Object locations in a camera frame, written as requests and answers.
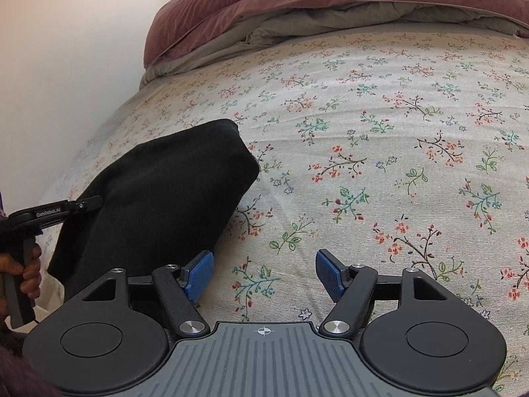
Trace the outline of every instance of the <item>crosshair symbol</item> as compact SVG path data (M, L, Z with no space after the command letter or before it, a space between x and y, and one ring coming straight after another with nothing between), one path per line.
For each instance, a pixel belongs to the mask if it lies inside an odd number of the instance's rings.
M273 330L270 330L268 327L261 327L259 330L255 330L260 335L269 335Z

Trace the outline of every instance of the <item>hand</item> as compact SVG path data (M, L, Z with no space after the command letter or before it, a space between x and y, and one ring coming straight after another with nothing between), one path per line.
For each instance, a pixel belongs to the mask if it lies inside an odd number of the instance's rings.
M27 294L27 296L35 300L40 296L40 282L42 277L40 275L40 259L42 250L40 246L35 244L31 251L31 257L33 261L27 267L23 267L21 264L11 258L8 253L0 253L0 273L7 273L12 276L22 275L24 282L20 285L20 291ZM7 310L7 304L4 298L0 299L0 321L6 319L9 316Z

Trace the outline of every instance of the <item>gray ribbed plate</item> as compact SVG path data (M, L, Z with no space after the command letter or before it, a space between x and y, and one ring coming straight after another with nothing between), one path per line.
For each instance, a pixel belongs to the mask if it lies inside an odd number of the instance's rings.
M496 396L488 388L476 395ZM221 322L179 342L166 364L120 397L411 397L379 379L346 341L306 322Z

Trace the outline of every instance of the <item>floral pattern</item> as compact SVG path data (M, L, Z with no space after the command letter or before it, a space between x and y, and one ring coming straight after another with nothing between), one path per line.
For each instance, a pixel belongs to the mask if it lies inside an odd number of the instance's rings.
M77 197L137 144L230 118L260 172L216 248L199 308L210 325L321 323L333 305L320 248L381 274L415 266L502 331L495 390L522 394L529 50L479 34L338 31L174 76L110 121L43 201ZM58 231L40 239L44 263Z

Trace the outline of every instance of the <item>mauve velvet pillow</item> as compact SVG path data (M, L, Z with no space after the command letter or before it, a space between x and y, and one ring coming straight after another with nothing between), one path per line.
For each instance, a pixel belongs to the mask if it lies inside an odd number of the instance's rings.
M200 21L241 0L171 0L154 17L143 53L145 68Z

